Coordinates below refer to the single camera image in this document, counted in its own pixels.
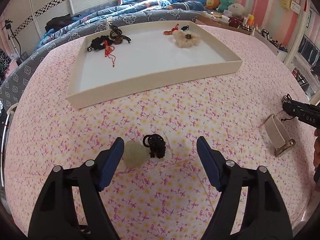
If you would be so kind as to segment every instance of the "tablecloth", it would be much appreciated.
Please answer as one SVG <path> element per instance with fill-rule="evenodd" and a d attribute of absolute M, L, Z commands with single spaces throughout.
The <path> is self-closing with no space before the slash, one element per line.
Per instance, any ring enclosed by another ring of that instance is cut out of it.
<path fill-rule="evenodd" d="M 313 187 L 313 128 L 296 118 L 284 122 L 294 149 L 280 158 L 264 129 L 274 113 L 288 117 L 281 99 L 307 102 L 290 71 L 255 37 L 203 26 L 243 60 L 240 70 L 110 100 L 80 110 L 66 100 L 83 38 L 52 50 L 28 81 L 12 122 L 5 160 L 5 188 L 13 218 L 28 232 L 33 207 L 55 165 L 80 166 L 117 137 L 141 142 L 157 133 L 167 143 L 164 160 L 140 169 L 120 162 L 101 198 L 122 239 L 200 239 L 220 193 L 207 179 L 196 152 L 204 136 L 213 149 L 240 166 L 270 171 L 294 226 Z M 139 64 L 132 59 L 133 65 Z M 240 229 L 243 188 L 233 232 Z M 79 190 L 78 220 L 85 224 Z"/>

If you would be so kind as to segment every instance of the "white watch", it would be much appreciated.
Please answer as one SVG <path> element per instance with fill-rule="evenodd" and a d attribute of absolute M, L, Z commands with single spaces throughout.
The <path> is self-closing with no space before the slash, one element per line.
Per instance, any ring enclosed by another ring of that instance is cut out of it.
<path fill-rule="evenodd" d="M 287 133 L 281 121 L 276 118 L 275 114 L 271 114 L 268 117 L 265 122 L 265 129 L 273 146 L 276 149 L 276 157 L 286 154 L 296 144 L 294 139 L 290 139 L 289 134 Z"/>

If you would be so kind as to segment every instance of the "orange plush toy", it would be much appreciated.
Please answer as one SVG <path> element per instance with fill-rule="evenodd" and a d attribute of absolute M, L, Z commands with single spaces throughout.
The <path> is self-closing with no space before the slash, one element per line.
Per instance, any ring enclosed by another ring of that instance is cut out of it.
<path fill-rule="evenodd" d="M 216 9 L 220 4 L 219 0 L 207 0 L 206 2 L 206 8 L 212 10 L 212 9 Z"/>

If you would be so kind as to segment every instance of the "electrical outlet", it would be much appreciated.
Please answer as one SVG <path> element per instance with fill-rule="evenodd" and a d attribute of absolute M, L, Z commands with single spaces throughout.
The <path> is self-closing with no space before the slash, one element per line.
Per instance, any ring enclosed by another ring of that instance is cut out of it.
<path fill-rule="evenodd" d="M 301 10 L 301 6 L 297 4 L 295 1 L 291 1 L 290 9 L 296 12 L 297 14 L 299 14 Z"/>

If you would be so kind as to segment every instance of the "hand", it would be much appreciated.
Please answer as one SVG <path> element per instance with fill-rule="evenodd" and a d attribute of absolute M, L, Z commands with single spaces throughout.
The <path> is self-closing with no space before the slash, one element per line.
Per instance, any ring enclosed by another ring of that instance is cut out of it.
<path fill-rule="evenodd" d="M 316 141 L 315 141 L 315 152 L 314 152 L 314 155 L 313 155 L 313 165 L 315 167 L 318 167 L 320 165 L 320 129 L 316 129 L 315 130 L 315 136 L 317 137 L 316 138 Z"/>

